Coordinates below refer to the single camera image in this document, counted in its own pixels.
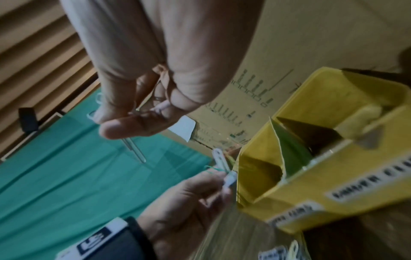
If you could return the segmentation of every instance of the black wristband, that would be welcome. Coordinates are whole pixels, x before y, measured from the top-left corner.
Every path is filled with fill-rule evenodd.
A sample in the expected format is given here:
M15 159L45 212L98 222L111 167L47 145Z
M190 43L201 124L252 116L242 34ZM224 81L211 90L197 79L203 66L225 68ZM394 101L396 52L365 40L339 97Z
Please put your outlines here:
M147 238L144 231L141 229L139 224L137 223L136 219L133 217L127 217L124 219L127 224L130 232L133 234L133 237L139 243L141 250L144 252L147 260L157 260L157 256L155 255L153 245L151 244L150 240Z

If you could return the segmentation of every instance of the cardboard surface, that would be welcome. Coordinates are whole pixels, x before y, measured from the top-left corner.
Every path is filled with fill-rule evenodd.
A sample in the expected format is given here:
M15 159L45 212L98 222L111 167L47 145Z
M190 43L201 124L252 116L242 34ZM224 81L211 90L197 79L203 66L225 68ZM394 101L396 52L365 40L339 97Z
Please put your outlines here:
M267 0L229 86L189 115L197 121L192 138L210 148L246 144L323 66L411 71L409 13L408 0Z

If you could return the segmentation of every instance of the yellow container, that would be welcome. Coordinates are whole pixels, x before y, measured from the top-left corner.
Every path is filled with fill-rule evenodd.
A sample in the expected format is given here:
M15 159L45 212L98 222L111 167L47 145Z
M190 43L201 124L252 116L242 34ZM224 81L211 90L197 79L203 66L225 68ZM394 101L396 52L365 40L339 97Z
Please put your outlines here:
M267 122L238 157L241 211L294 233L411 196L407 86L321 68L273 120L315 159L281 181L281 149Z

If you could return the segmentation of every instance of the hand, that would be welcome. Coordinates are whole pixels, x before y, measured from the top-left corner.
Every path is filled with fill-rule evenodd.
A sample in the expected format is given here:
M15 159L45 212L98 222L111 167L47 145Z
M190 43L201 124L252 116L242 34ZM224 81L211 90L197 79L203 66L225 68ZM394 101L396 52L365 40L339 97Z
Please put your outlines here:
M171 187L137 219L159 260L184 260L230 202L224 172L201 172Z
M213 100L253 36L263 0L61 0L94 66L108 139L148 136ZM133 106L148 103L139 115Z

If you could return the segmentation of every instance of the light blue object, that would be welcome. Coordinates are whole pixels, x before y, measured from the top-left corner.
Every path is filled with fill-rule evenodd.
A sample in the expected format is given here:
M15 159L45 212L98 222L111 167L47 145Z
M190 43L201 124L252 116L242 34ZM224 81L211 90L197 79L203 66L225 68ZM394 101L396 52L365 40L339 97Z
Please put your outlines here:
M114 217L137 217L210 158L162 135L137 137L147 163L98 135L94 95L0 165L0 260L54 259Z

